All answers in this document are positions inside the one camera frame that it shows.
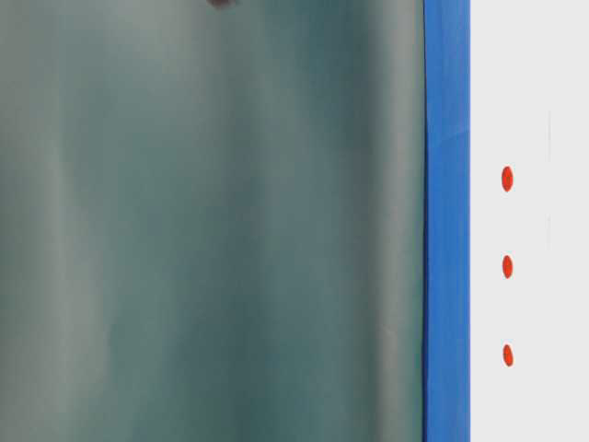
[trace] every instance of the orange dot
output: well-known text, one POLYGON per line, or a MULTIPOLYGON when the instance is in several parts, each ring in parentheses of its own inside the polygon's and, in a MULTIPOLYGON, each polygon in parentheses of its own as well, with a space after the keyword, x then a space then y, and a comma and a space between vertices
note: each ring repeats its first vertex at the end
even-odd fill
POLYGON ((514 353, 512 352, 512 347, 508 344, 503 346, 503 361, 507 366, 514 364, 514 353))
POLYGON ((514 272, 514 262, 509 257, 509 255, 505 255, 503 257, 503 274, 506 278, 511 278, 512 273, 514 272))
POLYGON ((510 191, 514 186, 514 173, 512 172, 512 168, 509 166, 505 166, 505 168, 503 168, 503 173, 501 174, 501 184, 506 192, 510 191))

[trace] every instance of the red marker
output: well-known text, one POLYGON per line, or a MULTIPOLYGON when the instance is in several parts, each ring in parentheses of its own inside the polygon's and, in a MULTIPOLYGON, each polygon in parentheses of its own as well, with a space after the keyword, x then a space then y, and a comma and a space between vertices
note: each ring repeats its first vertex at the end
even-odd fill
POLYGON ((508 344, 503 347, 503 361, 507 366, 514 364, 514 353, 512 352, 512 347, 508 344))
POLYGON ((509 255, 505 255, 503 257, 503 274, 506 278, 511 278, 512 273, 514 272, 514 262, 509 257, 509 255))
POLYGON ((501 174, 501 184, 506 192, 510 191, 514 186, 514 173, 512 172, 512 168, 509 166, 503 168, 503 173, 501 174))

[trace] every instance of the blue frame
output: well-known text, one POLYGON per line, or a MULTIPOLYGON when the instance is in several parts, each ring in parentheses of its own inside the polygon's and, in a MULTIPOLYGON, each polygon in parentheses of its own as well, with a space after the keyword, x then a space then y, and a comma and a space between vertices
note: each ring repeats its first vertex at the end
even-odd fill
POLYGON ((424 0, 426 232, 423 438, 470 440, 469 0, 424 0))

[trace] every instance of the white surface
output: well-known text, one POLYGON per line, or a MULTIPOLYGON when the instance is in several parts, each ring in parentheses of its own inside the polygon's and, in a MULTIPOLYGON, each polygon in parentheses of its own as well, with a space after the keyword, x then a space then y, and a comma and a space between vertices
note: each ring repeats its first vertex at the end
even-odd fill
POLYGON ((588 18, 585 2, 471 1, 473 442, 589 440, 588 18))

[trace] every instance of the curtain fold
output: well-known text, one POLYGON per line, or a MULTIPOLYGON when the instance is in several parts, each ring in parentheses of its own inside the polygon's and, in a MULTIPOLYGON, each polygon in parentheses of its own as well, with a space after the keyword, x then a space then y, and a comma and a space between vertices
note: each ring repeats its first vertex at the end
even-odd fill
POLYGON ((422 437, 418 1, 0 0, 0 439, 422 437))

